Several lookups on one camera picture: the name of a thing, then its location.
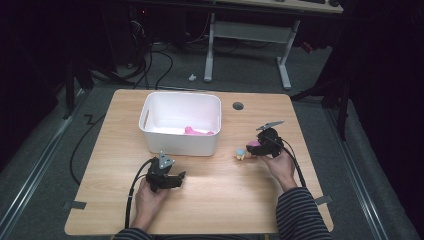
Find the person's right hand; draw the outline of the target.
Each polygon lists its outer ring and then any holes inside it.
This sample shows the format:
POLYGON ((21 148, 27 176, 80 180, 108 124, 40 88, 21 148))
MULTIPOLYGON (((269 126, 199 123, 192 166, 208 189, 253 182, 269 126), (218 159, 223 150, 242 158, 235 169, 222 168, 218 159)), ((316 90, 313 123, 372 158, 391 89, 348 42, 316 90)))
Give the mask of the person's right hand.
POLYGON ((275 158, 260 156, 260 159, 265 162, 271 175, 277 180, 284 192, 297 186, 294 180, 295 167, 287 152, 282 152, 275 158))

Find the white plastic bin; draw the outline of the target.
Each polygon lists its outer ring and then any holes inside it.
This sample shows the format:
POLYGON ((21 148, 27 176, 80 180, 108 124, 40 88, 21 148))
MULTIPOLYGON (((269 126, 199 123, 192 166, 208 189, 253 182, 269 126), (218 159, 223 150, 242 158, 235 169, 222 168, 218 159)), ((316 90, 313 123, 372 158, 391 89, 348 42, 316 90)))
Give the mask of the white plastic bin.
POLYGON ((150 93, 141 111, 139 128, 152 153, 211 156, 221 130, 221 100, 214 95, 189 92, 150 93), (186 135, 191 126, 213 135, 186 135))

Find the person's left hand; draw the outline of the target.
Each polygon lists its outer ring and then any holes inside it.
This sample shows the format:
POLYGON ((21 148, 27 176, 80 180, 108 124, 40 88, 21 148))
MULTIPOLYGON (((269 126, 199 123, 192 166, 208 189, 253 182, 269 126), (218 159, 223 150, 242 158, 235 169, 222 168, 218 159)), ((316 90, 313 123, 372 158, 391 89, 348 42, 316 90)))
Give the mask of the person's left hand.
POLYGON ((150 184, 142 179, 136 193, 136 216, 132 226, 146 231, 159 213, 169 193, 169 189, 159 189, 153 192, 150 184))

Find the metal floor rail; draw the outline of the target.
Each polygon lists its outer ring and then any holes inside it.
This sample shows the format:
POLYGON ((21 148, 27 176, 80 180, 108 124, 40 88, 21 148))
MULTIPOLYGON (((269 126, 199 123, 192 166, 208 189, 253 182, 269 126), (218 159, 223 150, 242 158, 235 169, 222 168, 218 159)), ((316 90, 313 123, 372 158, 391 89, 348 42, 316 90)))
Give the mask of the metal floor rail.
POLYGON ((355 164, 350 148, 347 142, 343 140, 339 134, 336 114, 333 110, 328 109, 325 109, 324 113, 337 139, 339 148, 341 149, 348 176, 351 181, 351 185, 355 191, 355 194, 361 206, 362 212, 366 218, 368 226, 370 227, 374 240, 389 240, 387 232, 382 224, 382 221, 374 204, 374 201, 368 193, 365 183, 355 164))
POLYGON ((92 94, 79 90, 68 118, 65 95, 0 173, 0 240, 65 239, 64 226, 93 147, 92 94))

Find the white frame desk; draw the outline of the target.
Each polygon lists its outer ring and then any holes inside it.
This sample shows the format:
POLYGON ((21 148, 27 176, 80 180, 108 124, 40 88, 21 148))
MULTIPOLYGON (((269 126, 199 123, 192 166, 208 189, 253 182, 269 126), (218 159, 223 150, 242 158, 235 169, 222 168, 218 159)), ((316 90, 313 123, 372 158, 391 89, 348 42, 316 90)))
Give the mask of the white frame desk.
MULTIPOLYGON (((211 0, 214 6, 220 3, 236 4, 242 7, 263 7, 265 10, 285 10, 288 13, 301 14, 342 14, 344 9, 338 0, 211 0)), ((276 58, 282 86, 285 90, 291 89, 286 61, 301 20, 296 17, 290 20, 288 26, 265 23, 254 23, 253 20, 217 20, 215 14, 209 16, 208 52, 204 70, 204 81, 213 79, 214 41, 216 38, 248 40, 264 43, 278 43, 285 46, 282 55, 276 58)))

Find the pink stick toy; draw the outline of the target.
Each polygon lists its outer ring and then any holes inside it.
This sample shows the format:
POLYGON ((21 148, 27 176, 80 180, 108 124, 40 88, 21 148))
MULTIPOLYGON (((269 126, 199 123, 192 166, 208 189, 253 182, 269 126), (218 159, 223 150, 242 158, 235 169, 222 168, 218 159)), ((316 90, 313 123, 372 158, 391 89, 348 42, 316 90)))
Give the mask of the pink stick toy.
POLYGON ((184 129, 184 133, 186 135, 213 135, 214 132, 213 131, 197 131, 195 129, 193 129, 191 126, 186 126, 184 129))

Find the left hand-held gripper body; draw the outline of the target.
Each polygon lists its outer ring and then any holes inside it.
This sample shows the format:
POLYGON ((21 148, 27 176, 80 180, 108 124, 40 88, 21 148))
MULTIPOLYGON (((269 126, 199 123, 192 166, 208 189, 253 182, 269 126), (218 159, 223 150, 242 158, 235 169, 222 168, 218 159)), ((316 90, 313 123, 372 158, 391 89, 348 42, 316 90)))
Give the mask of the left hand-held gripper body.
POLYGON ((171 180, 168 173, 174 163, 175 161, 163 152, 160 152, 158 157, 154 157, 151 160, 151 166, 148 169, 146 180, 154 193, 159 189, 167 189, 166 184, 171 180))

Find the black metal stand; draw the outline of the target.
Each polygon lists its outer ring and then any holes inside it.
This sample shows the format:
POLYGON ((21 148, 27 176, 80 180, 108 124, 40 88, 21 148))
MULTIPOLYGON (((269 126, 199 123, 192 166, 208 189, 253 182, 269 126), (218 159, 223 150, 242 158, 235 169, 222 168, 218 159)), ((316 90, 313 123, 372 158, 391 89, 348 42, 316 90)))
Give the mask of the black metal stand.
POLYGON ((94 82, 89 69, 89 61, 81 56, 72 57, 66 66, 65 98, 66 112, 65 119, 68 119, 75 110, 76 85, 82 90, 91 90, 94 82))
POLYGON ((307 96, 323 96, 323 108, 338 108, 336 129, 339 137, 345 141, 345 125, 348 117, 347 107, 352 80, 351 64, 342 64, 339 67, 325 66, 315 85, 307 90, 291 96, 292 101, 299 101, 307 96))

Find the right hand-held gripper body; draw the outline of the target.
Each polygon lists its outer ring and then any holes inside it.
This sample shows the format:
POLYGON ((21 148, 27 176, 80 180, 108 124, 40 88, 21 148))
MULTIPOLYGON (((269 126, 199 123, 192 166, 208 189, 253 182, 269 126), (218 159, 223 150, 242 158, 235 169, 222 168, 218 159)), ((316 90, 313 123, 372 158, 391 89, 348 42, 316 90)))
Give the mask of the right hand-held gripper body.
POLYGON ((269 122, 257 128, 258 133, 264 134, 264 141, 259 142, 269 155, 271 154, 273 157, 277 157, 280 155, 281 150, 284 147, 282 142, 282 138, 278 135, 278 132, 274 129, 275 126, 282 124, 283 120, 276 122, 269 122))

